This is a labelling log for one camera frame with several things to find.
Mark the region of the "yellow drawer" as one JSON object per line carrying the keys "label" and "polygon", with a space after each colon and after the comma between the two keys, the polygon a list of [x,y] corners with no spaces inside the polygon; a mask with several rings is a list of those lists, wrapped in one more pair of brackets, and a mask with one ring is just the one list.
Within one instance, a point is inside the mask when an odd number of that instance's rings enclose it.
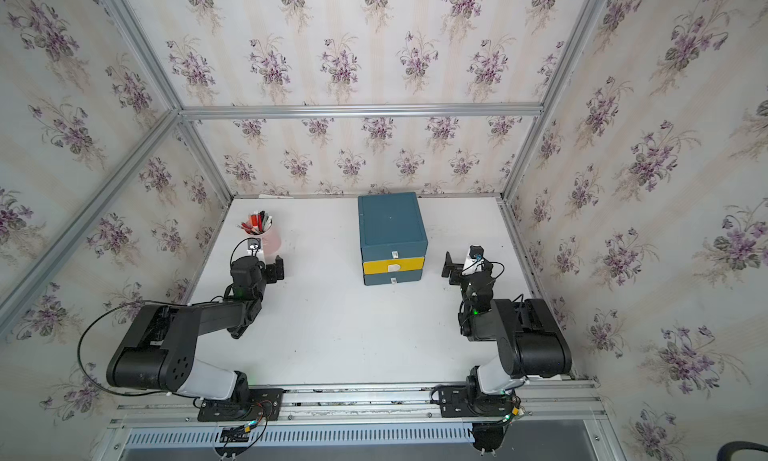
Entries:
{"label": "yellow drawer", "polygon": [[424,257],[383,259],[363,263],[365,275],[420,271],[424,266]]}

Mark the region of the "teal drawer cabinet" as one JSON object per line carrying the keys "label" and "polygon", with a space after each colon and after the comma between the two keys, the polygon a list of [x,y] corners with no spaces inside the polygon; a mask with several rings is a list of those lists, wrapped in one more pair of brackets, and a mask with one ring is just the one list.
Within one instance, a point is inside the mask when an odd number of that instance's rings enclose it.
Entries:
{"label": "teal drawer cabinet", "polygon": [[428,242],[414,192],[360,196],[357,207],[360,254],[362,245]]}

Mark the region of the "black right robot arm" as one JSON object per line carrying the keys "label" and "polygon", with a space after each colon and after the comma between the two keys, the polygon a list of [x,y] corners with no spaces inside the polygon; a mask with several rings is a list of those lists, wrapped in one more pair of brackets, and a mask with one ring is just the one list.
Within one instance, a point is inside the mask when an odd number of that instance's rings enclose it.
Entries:
{"label": "black right robot arm", "polygon": [[497,298],[495,266],[503,264],[484,256],[479,245],[469,247],[461,263],[447,254],[441,276],[460,288],[457,313],[459,331],[471,342],[496,345],[497,356],[471,369],[468,396],[501,396],[538,376],[552,378],[572,369],[572,353],[546,301],[526,298]]}

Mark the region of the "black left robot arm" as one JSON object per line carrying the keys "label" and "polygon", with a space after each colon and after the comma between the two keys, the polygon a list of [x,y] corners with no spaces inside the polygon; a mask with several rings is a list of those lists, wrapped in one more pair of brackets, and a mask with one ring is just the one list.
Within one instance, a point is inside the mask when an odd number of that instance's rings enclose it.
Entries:
{"label": "black left robot arm", "polygon": [[198,361],[198,338],[226,331],[237,340],[261,311],[266,286],[284,279],[284,261],[267,264],[256,256],[230,263],[232,284],[220,301],[189,306],[145,304],[110,360],[106,378],[119,388],[164,391],[244,404],[247,376]]}

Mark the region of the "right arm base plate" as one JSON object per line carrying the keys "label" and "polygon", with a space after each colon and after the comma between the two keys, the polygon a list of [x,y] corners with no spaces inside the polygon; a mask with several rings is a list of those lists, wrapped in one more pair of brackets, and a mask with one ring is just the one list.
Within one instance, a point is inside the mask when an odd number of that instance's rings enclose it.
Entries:
{"label": "right arm base plate", "polygon": [[509,394],[485,394],[464,384],[440,384],[431,388],[431,404],[443,418],[511,419],[520,413],[520,400]]}

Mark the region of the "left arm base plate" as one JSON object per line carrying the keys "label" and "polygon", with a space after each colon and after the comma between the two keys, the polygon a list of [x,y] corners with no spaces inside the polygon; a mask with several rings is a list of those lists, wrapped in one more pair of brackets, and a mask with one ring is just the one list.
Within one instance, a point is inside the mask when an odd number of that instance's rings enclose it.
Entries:
{"label": "left arm base plate", "polygon": [[245,400],[204,399],[198,410],[198,422],[246,422],[258,419],[276,421],[285,391],[280,388],[251,388]]}

